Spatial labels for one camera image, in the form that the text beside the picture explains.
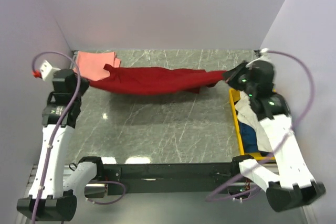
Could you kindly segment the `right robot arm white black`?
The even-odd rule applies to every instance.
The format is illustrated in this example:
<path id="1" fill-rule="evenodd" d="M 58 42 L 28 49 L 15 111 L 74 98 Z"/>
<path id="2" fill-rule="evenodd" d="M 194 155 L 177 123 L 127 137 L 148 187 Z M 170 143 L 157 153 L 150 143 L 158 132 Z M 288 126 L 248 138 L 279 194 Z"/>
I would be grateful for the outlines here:
<path id="1" fill-rule="evenodd" d="M 223 74 L 232 88 L 246 94 L 249 107 L 264 129 L 275 158 L 275 174 L 250 155 L 232 159 L 230 175 L 235 181 L 250 179 L 266 192 L 268 203 L 276 212 L 313 203 L 326 193 L 317 182 L 302 157 L 292 129 L 290 109 L 282 95 L 274 89 L 275 69 L 264 60 L 242 62 Z"/>

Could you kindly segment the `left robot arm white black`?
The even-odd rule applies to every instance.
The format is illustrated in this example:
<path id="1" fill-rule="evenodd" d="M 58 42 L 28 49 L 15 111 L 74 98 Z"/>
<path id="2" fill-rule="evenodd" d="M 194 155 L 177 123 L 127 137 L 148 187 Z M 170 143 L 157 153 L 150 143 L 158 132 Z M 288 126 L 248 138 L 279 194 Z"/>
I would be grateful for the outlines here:
<path id="1" fill-rule="evenodd" d="M 76 170 L 64 179 L 69 141 L 80 114 L 81 97 L 88 80 L 71 69 L 52 74 L 53 91 L 43 110 L 43 144 L 37 172 L 26 198 L 17 202 L 17 211 L 36 221 L 71 221 L 77 201 L 88 183 L 99 183 L 105 170 L 100 157 L 83 157 Z"/>

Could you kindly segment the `red t shirt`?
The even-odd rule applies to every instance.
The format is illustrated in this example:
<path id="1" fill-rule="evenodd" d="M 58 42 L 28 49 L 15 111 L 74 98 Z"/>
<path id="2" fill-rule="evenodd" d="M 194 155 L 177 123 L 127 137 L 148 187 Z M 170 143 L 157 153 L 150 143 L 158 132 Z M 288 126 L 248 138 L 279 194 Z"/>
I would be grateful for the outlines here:
<path id="1" fill-rule="evenodd" d="M 90 81 L 96 89 L 118 94 L 159 95 L 180 91 L 199 93 L 202 87 L 211 88 L 223 79 L 224 70 L 167 69 L 162 67 L 114 68 L 106 64 L 109 76 Z"/>

